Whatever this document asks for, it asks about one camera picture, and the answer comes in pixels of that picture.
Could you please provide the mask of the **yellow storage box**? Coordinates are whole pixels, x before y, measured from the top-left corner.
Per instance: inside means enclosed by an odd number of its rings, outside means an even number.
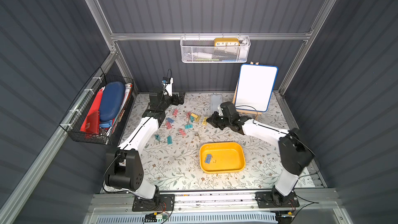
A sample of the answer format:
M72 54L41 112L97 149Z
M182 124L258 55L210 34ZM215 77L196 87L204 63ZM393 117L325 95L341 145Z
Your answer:
M210 164L205 163L207 154L212 154ZM240 172L246 167L243 148L234 142L204 144L200 148L200 166L207 174Z

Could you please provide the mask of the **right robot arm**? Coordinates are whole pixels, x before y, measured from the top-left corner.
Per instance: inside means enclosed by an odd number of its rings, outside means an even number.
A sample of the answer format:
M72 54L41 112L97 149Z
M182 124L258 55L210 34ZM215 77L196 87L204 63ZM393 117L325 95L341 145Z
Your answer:
M231 102L221 103L218 111L208 117L206 122L214 128L230 128L236 133L257 138L276 148L283 170L272 187L274 201L287 200L293 195L294 187L304 168L309 166L315 157L313 151L300 140L299 129L279 129L260 123L251 117L240 115Z

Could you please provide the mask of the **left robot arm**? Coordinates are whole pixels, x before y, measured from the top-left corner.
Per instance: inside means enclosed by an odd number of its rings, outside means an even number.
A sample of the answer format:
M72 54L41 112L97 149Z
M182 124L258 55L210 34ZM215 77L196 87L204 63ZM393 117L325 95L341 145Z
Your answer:
M150 102L137 128L116 150L106 154L104 187L118 189L118 193L132 193L145 200L156 198L158 187L144 179L140 153L165 120L165 111L171 105L184 103L185 93L173 93L173 82L171 75L163 77L161 88L149 93Z

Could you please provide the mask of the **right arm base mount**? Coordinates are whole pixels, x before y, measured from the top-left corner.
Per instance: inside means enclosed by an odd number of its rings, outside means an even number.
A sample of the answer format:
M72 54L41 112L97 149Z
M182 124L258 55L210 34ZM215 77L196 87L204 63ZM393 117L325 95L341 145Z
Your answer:
M255 193L258 208L293 208L300 206L298 197L294 192L283 196L279 192L258 191Z

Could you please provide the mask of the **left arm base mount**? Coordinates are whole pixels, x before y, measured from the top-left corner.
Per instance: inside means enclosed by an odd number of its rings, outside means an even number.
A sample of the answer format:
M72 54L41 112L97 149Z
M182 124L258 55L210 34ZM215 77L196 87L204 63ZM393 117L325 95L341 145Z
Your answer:
M133 212L162 212L172 211L175 205L174 194L164 194L155 196L151 200L135 198L133 202Z

